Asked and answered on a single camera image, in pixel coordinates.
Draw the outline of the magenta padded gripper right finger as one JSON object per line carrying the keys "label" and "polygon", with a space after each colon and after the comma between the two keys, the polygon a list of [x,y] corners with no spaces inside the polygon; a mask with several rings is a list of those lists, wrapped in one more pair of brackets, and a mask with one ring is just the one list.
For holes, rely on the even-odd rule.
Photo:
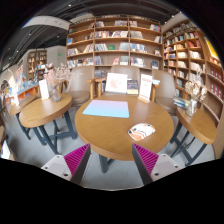
{"label": "magenta padded gripper right finger", "polygon": [[167,154],[158,155],[137,144],[132,144],[132,155],[144,185],[182,169]]}

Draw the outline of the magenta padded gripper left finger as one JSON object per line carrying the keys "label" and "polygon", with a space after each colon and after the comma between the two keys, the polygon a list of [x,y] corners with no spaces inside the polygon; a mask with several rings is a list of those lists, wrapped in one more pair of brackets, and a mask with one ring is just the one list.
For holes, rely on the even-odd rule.
{"label": "magenta padded gripper left finger", "polygon": [[42,169],[79,185],[91,154],[90,144],[83,145],[65,156],[55,155]]}

